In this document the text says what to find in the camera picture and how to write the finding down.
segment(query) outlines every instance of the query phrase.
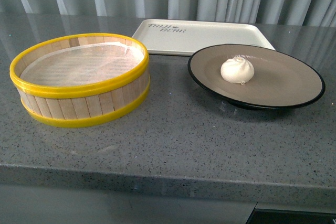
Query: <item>wooden slat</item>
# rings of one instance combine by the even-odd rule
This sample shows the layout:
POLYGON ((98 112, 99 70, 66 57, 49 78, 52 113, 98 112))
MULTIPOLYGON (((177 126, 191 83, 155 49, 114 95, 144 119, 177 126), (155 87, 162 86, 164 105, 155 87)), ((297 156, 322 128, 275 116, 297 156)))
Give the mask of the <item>wooden slat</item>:
POLYGON ((14 71, 17 76, 21 76, 22 72, 26 69, 26 64, 23 59, 19 60, 18 63, 15 65, 14 71))
POLYGON ((35 97, 38 107, 40 108, 42 116, 46 118, 51 118, 51 112, 49 110, 48 103, 43 97, 35 97))
POLYGON ((101 111, 103 112, 103 114, 107 114, 107 113, 114 111, 111 92, 99 94, 99 101, 100 101, 101 111))
POLYGON ((27 94, 25 92, 23 92, 22 90, 20 89, 17 89, 17 91, 19 91, 19 94, 20 94, 20 97, 23 101, 23 103, 30 109, 30 110, 33 110, 32 106, 30 105, 30 102, 28 100, 28 97, 27 97, 27 94))
POLYGON ((103 115, 101 111, 100 101, 98 95, 92 95, 90 97, 85 97, 86 103, 88 104, 90 116, 103 115))
POLYGON ((99 36, 99 37, 89 37, 89 38, 94 38, 95 39, 95 43, 104 43, 104 37, 103 36, 99 36))
POLYGON ((68 39, 59 41, 62 49, 70 48, 70 42, 68 39))
POLYGON ((45 55, 45 51, 41 47, 41 48, 37 48, 36 50, 26 54, 22 59, 25 62, 26 66, 29 66, 32 62, 42 57, 43 55, 45 55))
POLYGON ((89 118, 90 113, 88 109, 88 105, 86 103, 86 99, 84 97, 73 98, 72 99, 73 107, 75 108, 75 112, 77 118, 89 118))
POLYGON ((60 41, 57 41, 57 42, 54 42, 54 43, 51 43, 50 44, 51 48, 53 49, 53 52, 55 51, 58 51, 58 50, 61 50, 62 49, 62 46, 61 46, 61 43, 60 41))
POLYGON ((141 76, 131 82, 134 98, 139 97, 139 95, 142 93, 140 90, 140 78, 141 76))
POLYGON ((131 103, 134 100, 133 91, 132 91, 132 84, 129 83, 129 84, 123 86, 122 87, 122 93, 123 93, 125 105, 131 103))
POLYGON ((40 111, 40 108, 36 102, 36 99, 35 99, 35 96, 31 95, 31 94, 27 94, 27 99, 30 103, 30 106, 32 108, 32 110, 38 114, 38 115, 42 115, 41 111, 40 111))
POLYGON ((122 88, 112 90, 111 94, 112 94, 112 100, 114 104, 114 110, 118 110, 122 107, 125 107, 122 88))
POLYGON ((51 44, 46 44, 43 47, 41 47, 41 49, 43 49, 43 52, 44 52, 43 55, 47 55, 47 54, 49 54, 51 52, 54 52, 51 44))
POLYGON ((75 108, 71 99, 59 99, 58 102, 65 119, 77 119, 75 108))
POLYGON ((117 37, 104 36, 104 42, 121 42, 121 43, 125 44, 125 39, 117 38, 117 37))
POLYGON ((78 43, 81 46, 92 44, 92 43, 89 43, 88 37, 78 37, 78 43))
POLYGON ((70 47, 78 47, 79 46, 78 38, 69 39, 69 45, 70 47))
POLYGON ((54 119, 64 119, 62 109, 61 109, 57 99, 47 98, 46 102, 49 106, 49 110, 50 110, 52 118, 54 118, 54 119))

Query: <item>plate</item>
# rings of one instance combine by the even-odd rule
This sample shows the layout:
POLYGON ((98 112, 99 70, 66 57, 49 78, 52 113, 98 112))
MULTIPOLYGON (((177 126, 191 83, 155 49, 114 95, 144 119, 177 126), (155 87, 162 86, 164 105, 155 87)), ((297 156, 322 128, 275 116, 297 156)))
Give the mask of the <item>plate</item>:
POLYGON ((325 91, 323 78, 304 62, 267 48, 247 45, 216 45, 194 53, 188 61, 191 77, 204 89, 246 109, 298 108, 316 102, 325 91), (245 85, 232 84, 221 76, 221 66, 236 55, 255 69, 245 85))
POLYGON ((255 45, 274 49, 253 25, 191 20, 146 19, 133 38, 141 41, 150 54, 191 56, 219 44, 255 45))

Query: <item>steamer basket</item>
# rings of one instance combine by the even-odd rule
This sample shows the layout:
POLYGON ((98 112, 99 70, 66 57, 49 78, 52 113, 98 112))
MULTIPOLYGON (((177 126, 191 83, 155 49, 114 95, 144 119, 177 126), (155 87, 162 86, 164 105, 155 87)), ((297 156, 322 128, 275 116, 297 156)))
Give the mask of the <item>steamer basket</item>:
POLYGON ((23 106, 36 120, 57 127, 86 127, 117 119, 143 102, 150 84, 148 63, 147 49, 133 38, 117 34, 80 34, 52 39, 26 49, 10 64, 10 77, 23 106), (25 70, 39 60, 42 62, 43 56, 108 43, 121 43, 132 50, 136 48, 143 59, 116 77, 81 85, 48 86, 21 78, 25 70))

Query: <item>countertop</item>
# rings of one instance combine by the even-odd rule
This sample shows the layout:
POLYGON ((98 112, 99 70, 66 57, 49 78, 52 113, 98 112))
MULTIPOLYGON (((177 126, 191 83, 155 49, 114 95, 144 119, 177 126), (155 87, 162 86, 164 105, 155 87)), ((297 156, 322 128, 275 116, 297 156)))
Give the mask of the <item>countertop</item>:
POLYGON ((141 21, 0 13, 0 183, 336 209, 336 28, 256 24, 324 78, 303 108, 236 108, 195 83, 188 57, 150 55, 149 95, 120 119, 65 129, 28 115, 9 78, 16 55, 70 34, 132 36, 141 21))

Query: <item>countertop edge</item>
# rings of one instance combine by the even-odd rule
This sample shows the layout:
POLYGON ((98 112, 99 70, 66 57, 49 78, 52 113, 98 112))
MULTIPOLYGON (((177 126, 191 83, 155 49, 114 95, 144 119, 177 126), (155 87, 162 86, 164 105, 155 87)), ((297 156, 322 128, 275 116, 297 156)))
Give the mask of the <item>countertop edge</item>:
POLYGON ((334 208, 336 188, 0 165, 0 183, 334 208))

